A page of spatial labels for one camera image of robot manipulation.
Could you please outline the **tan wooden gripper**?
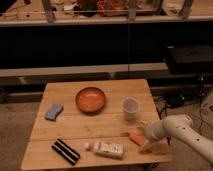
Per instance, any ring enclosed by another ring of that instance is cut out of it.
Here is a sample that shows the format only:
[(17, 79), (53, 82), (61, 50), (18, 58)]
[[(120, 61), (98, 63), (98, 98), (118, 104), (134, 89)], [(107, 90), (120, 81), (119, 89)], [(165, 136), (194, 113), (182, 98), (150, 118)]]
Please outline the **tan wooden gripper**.
[(145, 140), (139, 147), (141, 154), (167, 155), (169, 153), (168, 146), (163, 141), (150, 142)]

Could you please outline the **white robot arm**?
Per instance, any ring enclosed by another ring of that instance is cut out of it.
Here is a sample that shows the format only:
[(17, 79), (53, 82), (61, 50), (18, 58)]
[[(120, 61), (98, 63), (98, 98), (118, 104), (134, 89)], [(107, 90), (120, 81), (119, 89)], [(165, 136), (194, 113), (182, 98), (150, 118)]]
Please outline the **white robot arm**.
[(173, 137), (213, 165), (213, 141), (196, 132), (192, 125), (193, 121), (188, 115), (170, 115), (161, 120), (142, 122), (144, 136), (149, 142)]

